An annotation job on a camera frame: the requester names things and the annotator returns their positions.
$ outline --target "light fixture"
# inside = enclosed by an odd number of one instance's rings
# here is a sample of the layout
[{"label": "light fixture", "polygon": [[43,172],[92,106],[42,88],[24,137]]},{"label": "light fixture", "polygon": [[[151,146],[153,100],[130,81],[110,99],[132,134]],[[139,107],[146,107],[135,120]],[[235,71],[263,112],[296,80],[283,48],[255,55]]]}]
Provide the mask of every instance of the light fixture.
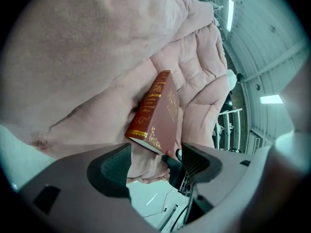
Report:
[{"label": "light fixture", "polygon": [[227,29],[228,29],[229,31],[231,31],[231,26],[232,26],[233,9],[234,9],[234,1],[229,0],[228,24],[227,24]]},{"label": "light fixture", "polygon": [[283,103],[279,95],[261,97],[260,102],[261,103]]}]

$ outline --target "black cable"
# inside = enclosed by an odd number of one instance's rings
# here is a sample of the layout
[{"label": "black cable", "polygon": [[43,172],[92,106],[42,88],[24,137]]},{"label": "black cable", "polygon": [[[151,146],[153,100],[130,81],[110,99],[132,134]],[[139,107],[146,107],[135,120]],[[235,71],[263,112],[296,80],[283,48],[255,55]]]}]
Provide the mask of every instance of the black cable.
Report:
[{"label": "black cable", "polygon": [[158,213],[155,213],[155,214],[151,214],[151,215],[149,215],[149,216],[143,216],[142,218],[154,216],[154,215],[160,214],[160,213],[162,213],[162,212],[165,212],[166,210],[164,210],[164,205],[165,205],[165,202],[166,202],[166,197],[168,196],[168,194],[169,194],[172,190],[173,190],[173,187],[172,187],[171,190],[166,194],[165,199],[164,199],[164,203],[163,203],[163,205],[162,205],[162,211],[161,211],[161,212],[158,212]]},{"label": "black cable", "polygon": [[188,206],[186,206],[183,211],[179,214],[179,216],[177,217],[176,221],[174,222],[173,226],[171,227],[171,231],[173,231],[174,227],[175,227],[175,224],[177,223],[177,221],[179,220],[180,216],[184,213],[184,211],[188,208]]}]

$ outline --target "red book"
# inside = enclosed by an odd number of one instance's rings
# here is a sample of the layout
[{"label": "red book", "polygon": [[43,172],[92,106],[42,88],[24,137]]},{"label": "red book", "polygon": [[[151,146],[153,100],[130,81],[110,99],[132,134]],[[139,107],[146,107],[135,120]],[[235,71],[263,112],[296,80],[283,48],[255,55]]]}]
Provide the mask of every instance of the red book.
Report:
[{"label": "red book", "polygon": [[179,99],[171,71],[158,74],[125,136],[158,154],[174,150]]}]

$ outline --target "book spine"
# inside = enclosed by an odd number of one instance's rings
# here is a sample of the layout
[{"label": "book spine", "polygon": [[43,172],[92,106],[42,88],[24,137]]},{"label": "book spine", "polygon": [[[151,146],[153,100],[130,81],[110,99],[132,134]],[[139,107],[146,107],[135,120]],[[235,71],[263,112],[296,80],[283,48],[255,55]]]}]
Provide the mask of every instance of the book spine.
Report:
[{"label": "book spine", "polygon": [[127,137],[140,138],[146,141],[146,138],[149,137],[148,134],[151,134],[152,129],[149,128],[153,114],[161,99],[161,93],[168,75],[169,71],[162,71],[158,74],[125,134]]}]

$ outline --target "fabric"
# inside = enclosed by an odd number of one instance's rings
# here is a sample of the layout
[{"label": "fabric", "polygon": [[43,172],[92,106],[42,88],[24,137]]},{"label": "fabric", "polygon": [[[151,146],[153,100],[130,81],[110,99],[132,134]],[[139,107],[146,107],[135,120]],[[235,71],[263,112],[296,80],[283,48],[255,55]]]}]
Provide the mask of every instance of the fabric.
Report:
[{"label": "fabric", "polygon": [[229,80],[229,89],[231,91],[233,90],[233,88],[235,87],[237,83],[237,76],[231,69],[227,71],[227,75],[228,75],[228,80]]},{"label": "fabric", "polygon": [[[213,19],[197,0],[33,0],[4,50],[1,123],[54,158],[129,142],[139,103],[169,69],[181,105],[176,149],[211,146],[229,92]],[[167,176],[161,156],[132,142],[128,178]]]}]

